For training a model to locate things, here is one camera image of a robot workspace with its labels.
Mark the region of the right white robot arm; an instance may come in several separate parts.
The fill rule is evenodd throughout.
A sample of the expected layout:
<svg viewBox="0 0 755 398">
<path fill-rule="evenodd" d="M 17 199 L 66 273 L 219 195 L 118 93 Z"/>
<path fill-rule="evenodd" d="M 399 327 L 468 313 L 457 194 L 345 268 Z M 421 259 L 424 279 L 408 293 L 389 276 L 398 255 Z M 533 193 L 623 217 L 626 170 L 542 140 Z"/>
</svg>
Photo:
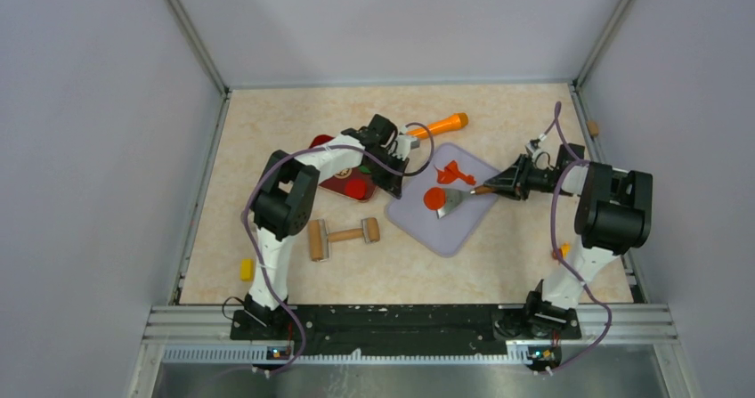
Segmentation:
<svg viewBox="0 0 755 398">
<path fill-rule="evenodd" d="M 523 154 L 473 190 L 512 200 L 526 200 L 533 191 L 579 199 L 573 223 L 576 240 L 567 253 L 555 248 L 558 268 L 525 301 L 522 324 L 533 337 L 574 326 L 585 286 L 614 259 L 642 247 L 651 231 L 653 176 L 587 161 L 584 150 L 563 144 L 556 164 L 545 168 L 537 167 L 534 155 Z"/>
</svg>

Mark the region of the dark red lacquer tray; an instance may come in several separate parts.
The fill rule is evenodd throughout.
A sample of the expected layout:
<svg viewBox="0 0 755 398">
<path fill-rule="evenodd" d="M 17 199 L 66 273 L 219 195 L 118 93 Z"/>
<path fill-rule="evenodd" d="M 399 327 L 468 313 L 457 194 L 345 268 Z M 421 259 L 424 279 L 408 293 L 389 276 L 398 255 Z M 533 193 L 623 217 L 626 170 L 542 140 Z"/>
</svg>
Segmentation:
<svg viewBox="0 0 755 398">
<path fill-rule="evenodd" d="M 310 144 L 311 148 L 323 148 L 314 153 L 322 164 L 320 170 L 319 187 L 323 190 L 336 193 L 347 199 L 344 194 L 345 183 L 350 179 L 362 179 L 367 183 L 366 197 L 357 202 L 369 201 L 376 192 L 377 187 L 370 180 L 369 175 L 362 174 L 359 170 L 363 158 L 361 150 L 356 150 L 357 141 L 346 136 L 332 137 L 321 134 L 315 137 Z"/>
</svg>

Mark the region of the orange-red dough lump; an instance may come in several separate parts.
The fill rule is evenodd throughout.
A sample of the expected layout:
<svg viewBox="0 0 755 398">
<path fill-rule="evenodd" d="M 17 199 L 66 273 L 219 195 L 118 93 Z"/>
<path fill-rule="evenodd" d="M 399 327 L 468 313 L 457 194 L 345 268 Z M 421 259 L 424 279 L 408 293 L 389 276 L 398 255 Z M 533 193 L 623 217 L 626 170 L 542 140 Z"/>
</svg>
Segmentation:
<svg viewBox="0 0 755 398">
<path fill-rule="evenodd" d="M 451 184 L 461 181 L 465 184 L 476 186 L 476 179 L 473 175 L 466 174 L 459 169 L 456 160 L 450 161 L 443 168 L 436 168 L 436 182 L 439 184 Z"/>
</svg>

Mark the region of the wooden double-ended dough roller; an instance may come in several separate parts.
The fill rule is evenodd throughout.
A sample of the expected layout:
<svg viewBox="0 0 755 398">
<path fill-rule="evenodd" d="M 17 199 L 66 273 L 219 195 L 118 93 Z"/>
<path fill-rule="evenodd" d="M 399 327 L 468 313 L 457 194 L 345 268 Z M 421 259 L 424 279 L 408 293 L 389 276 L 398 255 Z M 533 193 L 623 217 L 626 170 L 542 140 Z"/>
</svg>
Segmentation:
<svg viewBox="0 0 755 398">
<path fill-rule="evenodd" d="M 380 227 L 375 217 L 361 220 L 361 226 L 349 230 L 329 232 L 322 219 L 312 220 L 307 224 L 309 258 L 319 263 L 329 260 L 330 247 L 333 243 L 348 240 L 363 240 L 366 244 L 379 242 Z"/>
</svg>

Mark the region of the metal scraper wooden handle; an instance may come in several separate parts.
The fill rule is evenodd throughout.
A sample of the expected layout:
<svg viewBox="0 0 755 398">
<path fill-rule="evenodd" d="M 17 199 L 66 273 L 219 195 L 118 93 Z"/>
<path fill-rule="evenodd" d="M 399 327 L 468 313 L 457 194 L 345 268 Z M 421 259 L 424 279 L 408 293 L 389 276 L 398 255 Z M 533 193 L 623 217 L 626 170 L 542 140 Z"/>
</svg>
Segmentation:
<svg viewBox="0 0 755 398">
<path fill-rule="evenodd" d="M 458 208 L 466 199 L 474 196 L 481 196 L 484 194 L 493 193 L 494 189 L 489 186 L 477 186 L 471 190 L 463 191 L 452 188 L 442 188 L 444 203 L 442 207 L 435 210 L 437 218 L 442 219 L 447 215 L 450 215 L 456 208 Z"/>
</svg>

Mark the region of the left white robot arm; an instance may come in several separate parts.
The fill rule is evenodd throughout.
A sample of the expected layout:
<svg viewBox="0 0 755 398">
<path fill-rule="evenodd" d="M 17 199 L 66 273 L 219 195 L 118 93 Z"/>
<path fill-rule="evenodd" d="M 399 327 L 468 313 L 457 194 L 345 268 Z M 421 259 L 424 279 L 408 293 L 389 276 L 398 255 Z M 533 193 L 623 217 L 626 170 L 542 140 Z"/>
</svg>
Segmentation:
<svg viewBox="0 0 755 398">
<path fill-rule="evenodd" d="M 310 221 L 320 184 L 346 169 L 366 167 L 369 179 L 398 199 L 410 152 L 418 145 L 405 128 L 376 115 L 366 126 L 346 129 L 323 144 L 271 154 L 241 215 L 257 259 L 244 309 L 260 336 L 275 338 L 285 328 L 291 251 Z"/>
</svg>

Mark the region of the orange round dough wrapper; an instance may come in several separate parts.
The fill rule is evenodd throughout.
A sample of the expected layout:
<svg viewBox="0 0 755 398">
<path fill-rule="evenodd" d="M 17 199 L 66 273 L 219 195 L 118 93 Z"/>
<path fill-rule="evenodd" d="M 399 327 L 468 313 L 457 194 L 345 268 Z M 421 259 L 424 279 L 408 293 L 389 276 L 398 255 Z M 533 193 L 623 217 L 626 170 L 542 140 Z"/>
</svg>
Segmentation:
<svg viewBox="0 0 755 398">
<path fill-rule="evenodd" d="M 445 189 L 441 187 L 432 187 L 426 191 L 423 197 L 424 205 L 428 210 L 440 210 L 446 205 Z"/>
</svg>

